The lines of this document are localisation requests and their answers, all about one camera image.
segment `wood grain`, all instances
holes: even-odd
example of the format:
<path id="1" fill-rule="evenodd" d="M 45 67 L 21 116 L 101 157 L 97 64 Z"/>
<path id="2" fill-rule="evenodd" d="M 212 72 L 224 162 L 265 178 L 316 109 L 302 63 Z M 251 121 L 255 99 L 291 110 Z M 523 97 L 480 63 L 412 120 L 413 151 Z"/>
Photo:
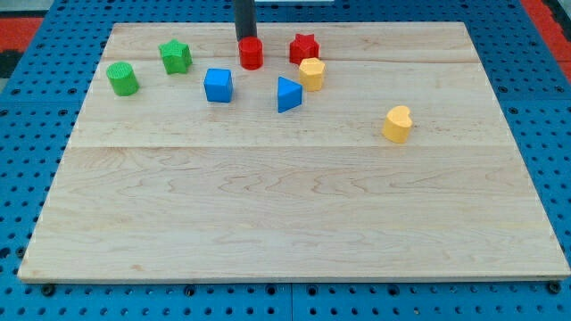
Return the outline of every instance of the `wood grain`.
<path id="1" fill-rule="evenodd" d="M 315 33 L 323 90 L 277 114 L 294 33 Z M 37 222 L 31 283 L 441 282 L 570 274 L 461 23 L 261 24 L 242 70 L 229 24 L 118 24 Z M 157 45 L 191 44 L 166 76 Z M 117 97 L 103 76 L 132 62 Z M 209 67 L 231 104 L 206 103 Z M 381 136 L 412 109 L 406 144 Z"/>

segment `yellow block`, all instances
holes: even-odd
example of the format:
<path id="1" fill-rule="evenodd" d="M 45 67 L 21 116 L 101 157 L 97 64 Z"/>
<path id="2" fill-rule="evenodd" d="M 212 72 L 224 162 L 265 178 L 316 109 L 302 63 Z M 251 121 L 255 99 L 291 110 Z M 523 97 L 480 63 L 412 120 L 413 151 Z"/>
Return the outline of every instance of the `yellow block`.
<path id="1" fill-rule="evenodd" d="M 383 125 L 383 135 L 395 143 L 406 143 L 412 128 L 410 109 L 407 106 L 396 106 L 387 114 Z"/>
<path id="2" fill-rule="evenodd" d="M 303 59 L 300 63 L 300 83 L 306 91 L 317 91 L 323 87 L 325 63 L 318 58 Z"/>

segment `blue cube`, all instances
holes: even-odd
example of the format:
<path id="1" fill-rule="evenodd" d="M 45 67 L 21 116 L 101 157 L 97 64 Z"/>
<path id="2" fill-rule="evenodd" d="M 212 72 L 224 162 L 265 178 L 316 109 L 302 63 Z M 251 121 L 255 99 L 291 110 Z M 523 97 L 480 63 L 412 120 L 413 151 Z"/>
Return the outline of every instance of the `blue cube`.
<path id="1" fill-rule="evenodd" d="M 232 100 L 232 72 L 230 70 L 213 69 L 206 71 L 204 78 L 206 100 L 216 103 L 230 103 Z"/>
<path id="2" fill-rule="evenodd" d="M 277 78 L 277 112 L 289 111 L 302 104 L 303 86 L 287 78 Z"/>

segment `green block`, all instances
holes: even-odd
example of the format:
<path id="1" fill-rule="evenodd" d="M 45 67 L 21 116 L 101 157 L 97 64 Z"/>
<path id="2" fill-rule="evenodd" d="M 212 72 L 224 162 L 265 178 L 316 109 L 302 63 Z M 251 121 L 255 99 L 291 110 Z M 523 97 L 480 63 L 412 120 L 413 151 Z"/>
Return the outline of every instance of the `green block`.
<path id="1" fill-rule="evenodd" d="M 115 94 L 132 95 L 139 89 L 133 67 L 128 62 L 115 62 L 107 68 L 107 78 Z"/>
<path id="2" fill-rule="evenodd" d="M 166 44 L 159 45 L 162 63 L 167 73 L 187 73 L 188 66 L 193 63 L 190 49 L 187 44 L 172 39 Z"/>

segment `blue triangular prism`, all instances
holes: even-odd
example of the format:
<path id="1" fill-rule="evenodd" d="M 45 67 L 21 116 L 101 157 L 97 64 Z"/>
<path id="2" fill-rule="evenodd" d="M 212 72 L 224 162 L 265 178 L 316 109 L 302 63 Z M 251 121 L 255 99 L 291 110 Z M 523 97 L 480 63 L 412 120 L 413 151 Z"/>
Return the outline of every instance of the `blue triangular prism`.
<path id="1" fill-rule="evenodd" d="M 277 112 L 289 111 L 302 104 L 303 86 L 283 77 L 277 78 Z"/>

